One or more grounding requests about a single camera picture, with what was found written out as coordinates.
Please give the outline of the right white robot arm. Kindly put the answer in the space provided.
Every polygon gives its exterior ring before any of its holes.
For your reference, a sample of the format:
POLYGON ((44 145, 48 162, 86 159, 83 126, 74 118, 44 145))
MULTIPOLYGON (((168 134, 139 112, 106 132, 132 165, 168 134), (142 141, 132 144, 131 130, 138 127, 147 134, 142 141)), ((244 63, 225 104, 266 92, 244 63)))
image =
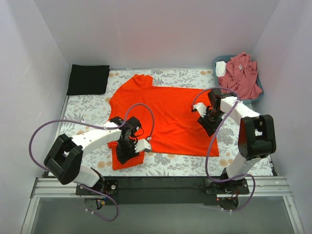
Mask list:
POLYGON ((208 195, 248 193, 246 178, 260 160, 276 151, 273 117, 261 115, 247 107, 239 95, 227 88, 209 88, 209 106, 193 101, 191 111, 199 113, 197 122, 215 140, 227 118, 239 125, 238 154, 220 177, 208 176, 203 188, 208 195))

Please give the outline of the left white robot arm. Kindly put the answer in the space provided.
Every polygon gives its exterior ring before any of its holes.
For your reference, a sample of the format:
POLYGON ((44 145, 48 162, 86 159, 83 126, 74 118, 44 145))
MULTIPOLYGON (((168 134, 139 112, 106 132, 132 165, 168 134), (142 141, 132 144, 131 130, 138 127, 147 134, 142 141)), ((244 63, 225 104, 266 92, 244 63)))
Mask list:
POLYGON ((116 154, 120 163, 138 156, 139 152, 135 149, 137 141, 133 138, 141 128, 139 120, 131 117, 120 129, 109 129, 121 123, 120 117, 114 117, 104 124, 103 130, 95 129, 75 136, 58 136, 44 160, 45 167, 63 185, 76 182, 87 186, 91 194, 100 194, 104 191, 104 177, 95 169, 83 166, 81 162, 87 154, 113 141, 117 142, 116 154))

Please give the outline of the orange t-shirt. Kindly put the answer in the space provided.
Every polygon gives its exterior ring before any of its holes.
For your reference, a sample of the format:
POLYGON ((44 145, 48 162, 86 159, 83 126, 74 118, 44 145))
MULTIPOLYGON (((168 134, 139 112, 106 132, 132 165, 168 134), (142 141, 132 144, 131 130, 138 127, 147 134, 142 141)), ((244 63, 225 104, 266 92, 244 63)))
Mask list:
POLYGON ((134 75, 110 98, 110 117, 135 116, 146 138, 152 132, 155 153, 218 157, 217 141, 209 137, 197 122, 198 113, 191 112, 194 99, 210 105, 200 89, 153 85, 153 77, 134 75))

